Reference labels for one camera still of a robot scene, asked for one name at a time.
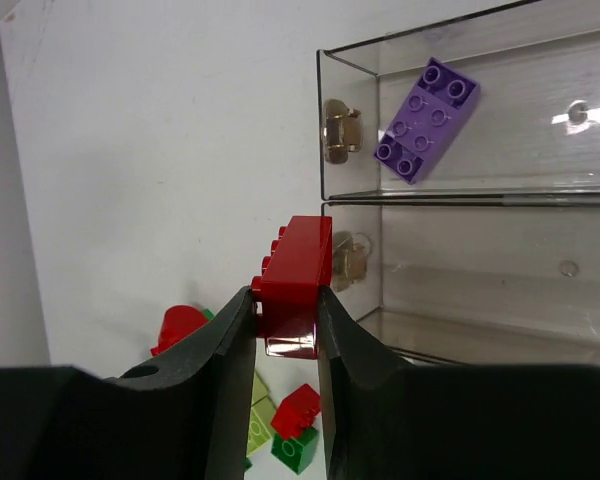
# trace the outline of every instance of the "gray surface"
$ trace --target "gray surface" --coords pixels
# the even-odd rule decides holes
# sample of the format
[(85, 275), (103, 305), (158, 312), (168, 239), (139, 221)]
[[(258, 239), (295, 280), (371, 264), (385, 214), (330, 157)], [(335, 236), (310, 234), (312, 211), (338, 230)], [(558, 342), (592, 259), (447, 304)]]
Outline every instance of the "gray surface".
[(49, 362), (0, 51), (0, 366)]

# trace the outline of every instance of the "white backdrop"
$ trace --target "white backdrop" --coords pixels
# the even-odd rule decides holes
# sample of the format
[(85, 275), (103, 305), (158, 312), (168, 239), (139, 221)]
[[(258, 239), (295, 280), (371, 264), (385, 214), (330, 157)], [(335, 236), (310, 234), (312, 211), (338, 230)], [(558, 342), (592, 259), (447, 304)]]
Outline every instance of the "white backdrop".
[[(319, 213), (316, 49), (504, 3), (22, 0), (0, 33), (52, 361), (121, 374), (165, 308), (219, 309)], [(315, 362), (258, 367), (276, 401), (317, 387)]]

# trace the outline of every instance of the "toy brick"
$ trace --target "toy brick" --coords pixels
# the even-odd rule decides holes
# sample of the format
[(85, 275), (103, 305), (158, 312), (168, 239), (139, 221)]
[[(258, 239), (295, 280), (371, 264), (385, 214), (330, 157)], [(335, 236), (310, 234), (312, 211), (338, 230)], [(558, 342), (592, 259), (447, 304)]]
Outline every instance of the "toy brick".
[(253, 390), (251, 392), (251, 405), (255, 405), (260, 400), (269, 395), (269, 389), (264, 384), (258, 372), (253, 374)]
[(253, 406), (256, 415), (260, 418), (267, 431), (273, 435), (275, 430), (271, 426), (271, 421), (276, 414), (276, 406), (269, 397), (265, 397)]
[(271, 440), (273, 428), (271, 419), (275, 415), (276, 407), (265, 397), (251, 407), (249, 417), (249, 436), (247, 439), (247, 457)]
[(480, 84), (431, 58), (374, 157), (409, 184), (424, 178), (474, 112)]
[(273, 438), (271, 453), (295, 473), (302, 473), (313, 461), (318, 448), (318, 431), (309, 427), (299, 438), (283, 440), (280, 435)]
[(211, 310), (209, 310), (208, 308), (203, 309), (202, 314), (204, 315), (204, 318), (206, 318), (207, 320), (213, 320), (213, 317), (215, 317), (213, 312)]
[(253, 452), (262, 447), (265, 443), (271, 440), (271, 433), (262, 423), (262, 420), (251, 408), (251, 416), (249, 417), (249, 436), (247, 438), (247, 457)]
[(262, 303), (258, 336), (267, 355), (318, 358), (318, 291), (331, 283), (331, 226), (329, 217), (293, 217), (271, 244), (262, 275), (251, 282)]
[(271, 426), (283, 440), (297, 438), (313, 425), (319, 413), (320, 395), (305, 383), (280, 402)]
[(161, 354), (207, 322), (202, 312), (190, 305), (175, 305), (169, 308), (164, 314), (158, 345), (150, 349), (151, 355), (155, 357)]

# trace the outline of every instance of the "light green lego brick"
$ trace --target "light green lego brick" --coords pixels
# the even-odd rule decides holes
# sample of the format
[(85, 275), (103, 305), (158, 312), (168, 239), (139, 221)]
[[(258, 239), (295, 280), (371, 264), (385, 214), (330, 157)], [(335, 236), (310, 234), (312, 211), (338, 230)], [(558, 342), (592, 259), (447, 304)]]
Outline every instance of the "light green lego brick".
[(247, 457), (269, 440), (271, 440), (269, 429), (262, 422), (256, 413), (255, 408), (251, 407), (251, 416), (249, 417), (249, 437), (247, 439)]
[(251, 405), (255, 405), (267, 395), (269, 395), (269, 389), (258, 375), (258, 372), (255, 372), (253, 375), (253, 390), (251, 391)]
[(269, 397), (263, 398), (252, 407), (252, 410), (255, 410), (269, 434), (273, 436), (276, 432), (271, 426), (271, 420), (273, 420), (277, 408), (271, 399)]

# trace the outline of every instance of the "clear acrylic panel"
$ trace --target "clear acrylic panel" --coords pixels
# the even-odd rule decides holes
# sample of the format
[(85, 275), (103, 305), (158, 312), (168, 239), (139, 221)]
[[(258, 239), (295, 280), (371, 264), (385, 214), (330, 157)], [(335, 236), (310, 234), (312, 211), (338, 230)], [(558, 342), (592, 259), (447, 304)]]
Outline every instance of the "clear acrylic panel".
[[(377, 95), (377, 112), (356, 107), (378, 115), (377, 131), (364, 125), (373, 145), (323, 170), (326, 199), (600, 193), (600, 0), (518, 3), (321, 55), (375, 75), (378, 89), (361, 92)], [(425, 180), (408, 185), (385, 167), (363, 179), (430, 57), (480, 82), (475, 113)], [(323, 97), (338, 98), (344, 78), (322, 76)]]
[(385, 344), (461, 363), (600, 365), (600, 208), (339, 204), (325, 214), (336, 224), (378, 209), (380, 306), (344, 305)]

